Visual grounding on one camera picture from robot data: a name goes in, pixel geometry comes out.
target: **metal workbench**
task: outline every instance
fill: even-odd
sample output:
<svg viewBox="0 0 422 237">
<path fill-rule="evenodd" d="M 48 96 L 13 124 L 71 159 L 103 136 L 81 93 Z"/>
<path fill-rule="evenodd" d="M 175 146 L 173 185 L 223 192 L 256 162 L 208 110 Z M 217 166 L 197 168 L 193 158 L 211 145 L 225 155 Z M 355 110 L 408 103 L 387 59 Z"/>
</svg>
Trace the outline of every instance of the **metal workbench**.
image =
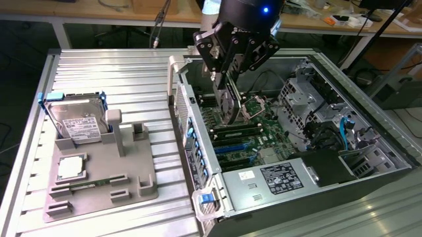
<svg viewBox="0 0 422 237">
<path fill-rule="evenodd" d="M 197 236 L 167 106 L 167 61 L 188 50 L 63 50 L 49 55 L 37 92 L 104 91 L 109 109 L 121 109 L 121 126 L 149 129 L 159 197 L 51 223 L 43 222 L 55 128 L 36 100 L 9 178 L 1 236 Z"/>
<path fill-rule="evenodd" d="M 61 221 L 41 219 L 55 129 L 36 98 L 0 210 L 0 236 L 199 236 L 165 103 L 168 56 L 187 49 L 64 50 L 49 55 L 37 92 L 107 93 L 123 125 L 151 131 L 159 197 Z M 420 236 L 422 172 L 415 170 L 363 199 L 247 236 Z"/>
</svg>

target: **warning label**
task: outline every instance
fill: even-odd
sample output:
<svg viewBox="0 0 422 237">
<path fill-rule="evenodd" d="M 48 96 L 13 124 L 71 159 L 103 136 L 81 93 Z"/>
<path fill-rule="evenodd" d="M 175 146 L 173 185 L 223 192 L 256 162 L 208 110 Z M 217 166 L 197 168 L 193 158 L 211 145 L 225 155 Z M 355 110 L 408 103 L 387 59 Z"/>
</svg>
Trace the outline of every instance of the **warning label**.
<svg viewBox="0 0 422 237">
<path fill-rule="evenodd" d="M 100 137 L 100 129 L 95 117 L 65 119 L 63 123 L 73 141 Z"/>
<path fill-rule="evenodd" d="M 272 194 L 282 194 L 303 188 L 303 184 L 290 163 L 260 168 Z"/>
</svg>

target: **motherboard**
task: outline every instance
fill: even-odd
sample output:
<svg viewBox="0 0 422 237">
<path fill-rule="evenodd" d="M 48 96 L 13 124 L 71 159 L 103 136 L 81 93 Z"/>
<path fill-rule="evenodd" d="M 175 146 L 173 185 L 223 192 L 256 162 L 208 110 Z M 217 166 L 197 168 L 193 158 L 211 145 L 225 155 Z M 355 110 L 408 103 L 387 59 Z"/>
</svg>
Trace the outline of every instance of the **motherboard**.
<svg viewBox="0 0 422 237">
<path fill-rule="evenodd" d="M 200 105 L 213 151 L 223 171 L 283 161 L 296 152 L 266 97 L 251 95 L 236 121 L 223 124 L 212 101 Z"/>
</svg>

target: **blue latch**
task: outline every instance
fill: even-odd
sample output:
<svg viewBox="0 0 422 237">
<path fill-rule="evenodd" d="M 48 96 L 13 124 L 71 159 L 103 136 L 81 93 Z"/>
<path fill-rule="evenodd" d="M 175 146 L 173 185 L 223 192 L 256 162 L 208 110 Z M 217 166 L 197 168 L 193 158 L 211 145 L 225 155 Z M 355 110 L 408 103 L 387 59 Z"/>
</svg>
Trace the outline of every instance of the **blue latch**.
<svg viewBox="0 0 422 237">
<path fill-rule="evenodd" d="M 191 128 L 187 130 L 187 136 L 191 137 L 191 136 L 192 136 L 192 133 L 193 133 L 193 128 L 191 127 Z"/>
<path fill-rule="evenodd" d="M 207 204 L 213 202 L 212 194 L 201 194 L 200 195 L 200 204 Z"/>
<path fill-rule="evenodd" d="M 52 92 L 47 94 L 47 101 L 59 101 L 63 100 L 64 93 L 63 92 Z"/>
</svg>

